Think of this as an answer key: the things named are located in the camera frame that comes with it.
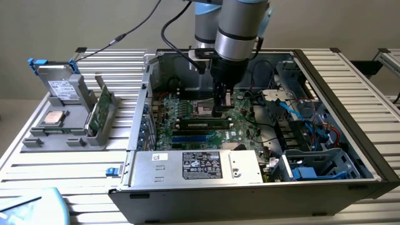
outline power supply label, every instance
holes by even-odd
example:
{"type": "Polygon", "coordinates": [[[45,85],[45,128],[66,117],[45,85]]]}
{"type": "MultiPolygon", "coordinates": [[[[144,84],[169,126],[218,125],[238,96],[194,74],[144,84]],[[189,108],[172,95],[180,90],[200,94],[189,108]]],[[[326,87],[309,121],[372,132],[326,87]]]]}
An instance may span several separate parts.
{"type": "Polygon", "coordinates": [[[181,176],[185,180],[222,178],[220,152],[184,152],[181,176]]]}
{"type": "Polygon", "coordinates": [[[60,100],[78,100],[77,93],[68,81],[49,81],[49,86],[60,100]]]}

